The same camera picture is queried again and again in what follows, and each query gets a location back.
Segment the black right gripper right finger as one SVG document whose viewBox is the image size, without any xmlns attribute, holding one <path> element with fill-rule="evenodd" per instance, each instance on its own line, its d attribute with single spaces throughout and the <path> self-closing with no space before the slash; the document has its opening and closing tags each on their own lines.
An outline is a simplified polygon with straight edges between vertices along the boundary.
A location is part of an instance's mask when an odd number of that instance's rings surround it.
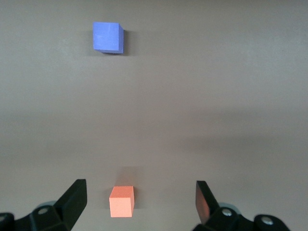
<svg viewBox="0 0 308 231">
<path fill-rule="evenodd" d="M 196 182 L 195 205 L 201 223 L 192 231 L 290 231 L 279 218 L 260 214 L 253 221 L 230 206 L 221 206 L 206 181 Z"/>
</svg>

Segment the purple foam block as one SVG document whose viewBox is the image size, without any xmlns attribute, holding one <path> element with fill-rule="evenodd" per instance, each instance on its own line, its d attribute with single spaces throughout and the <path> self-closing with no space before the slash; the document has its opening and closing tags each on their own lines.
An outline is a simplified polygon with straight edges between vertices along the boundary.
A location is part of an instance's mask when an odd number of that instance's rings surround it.
<svg viewBox="0 0 308 231">
<path fill-rule="evenodd" d="M 93 22 L 93 49 L 101 53 L 124 53 L 124 29 L 120 23 Z"/>
</svg>

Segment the orange foam block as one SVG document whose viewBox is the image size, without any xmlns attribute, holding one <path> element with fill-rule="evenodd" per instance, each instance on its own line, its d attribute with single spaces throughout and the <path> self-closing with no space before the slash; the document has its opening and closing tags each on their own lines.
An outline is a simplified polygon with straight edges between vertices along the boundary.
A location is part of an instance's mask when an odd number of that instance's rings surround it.
<svg viewBox="0 0 308 231">
<path fill-rule="evenodd" d="M 134 187 L 114 186 L 109 196 L 112 218 L 131 218 L 134 211 Z"/>
</svg>

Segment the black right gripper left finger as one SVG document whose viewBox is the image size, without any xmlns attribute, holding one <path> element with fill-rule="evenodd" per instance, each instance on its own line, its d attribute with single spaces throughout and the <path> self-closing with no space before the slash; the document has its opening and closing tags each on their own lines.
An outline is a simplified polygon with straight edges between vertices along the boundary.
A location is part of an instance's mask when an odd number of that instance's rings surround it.
<svg viewBox="0 0 308 231">
<path fill-rule="evenodd" d="M 86 205 L 86 180 L 78 179 L 55 203 L 45 203 L 23 218 L 0 213 L 0 231 L 71 231 Z"/>
</svg>

